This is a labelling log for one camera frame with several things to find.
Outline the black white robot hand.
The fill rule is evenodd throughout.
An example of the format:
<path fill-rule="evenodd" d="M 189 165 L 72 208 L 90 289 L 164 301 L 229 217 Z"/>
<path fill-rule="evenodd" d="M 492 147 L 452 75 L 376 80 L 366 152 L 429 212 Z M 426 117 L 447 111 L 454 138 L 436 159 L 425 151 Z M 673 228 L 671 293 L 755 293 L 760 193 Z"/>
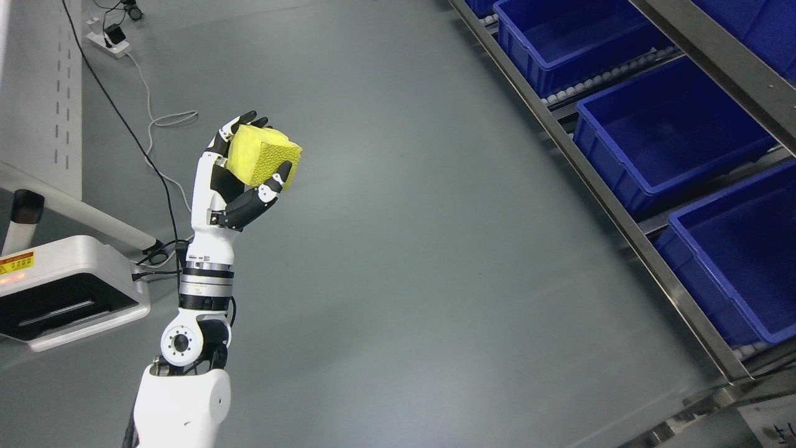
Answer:
<path fill-rule="evenodd" d="M 286 188 L 293 163 L 284 161 L 258 187 L 248 187 L 230 170 L 229 146 L 242 125 L 266 128 L 268 119 L 256 111 L 240 114 L 222 125 L 198 162 L 193 186 L 191 227 L 193 240 L 188 244 L 187 264 L 223 264 L 235 261 L 236 238 L 245 226 L 267 212 Z"/>

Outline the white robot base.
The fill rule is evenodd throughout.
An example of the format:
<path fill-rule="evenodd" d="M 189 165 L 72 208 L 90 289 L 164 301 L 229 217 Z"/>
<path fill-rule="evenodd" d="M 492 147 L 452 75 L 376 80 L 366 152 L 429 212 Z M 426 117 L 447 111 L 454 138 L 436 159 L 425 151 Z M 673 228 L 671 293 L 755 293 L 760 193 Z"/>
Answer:
<path fill-rule="evenodd" d="M 45 198 L 12 196 L 2 245 L 1 335 L 43 352 L 147 317 L 150 289 L 112 246 L 76 235 L 32 246 Z"/>

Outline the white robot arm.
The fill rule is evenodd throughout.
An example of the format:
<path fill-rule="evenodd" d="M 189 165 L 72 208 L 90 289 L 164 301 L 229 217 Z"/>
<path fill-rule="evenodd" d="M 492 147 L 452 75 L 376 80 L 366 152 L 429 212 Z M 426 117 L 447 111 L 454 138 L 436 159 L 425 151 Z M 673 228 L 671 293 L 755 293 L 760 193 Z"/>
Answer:
<path fill-rule="evenodd" d="M 177 315 L 142 372 L 123 447 L 213 447 L 231 406 L 231 261 L 187 255 Z"/>

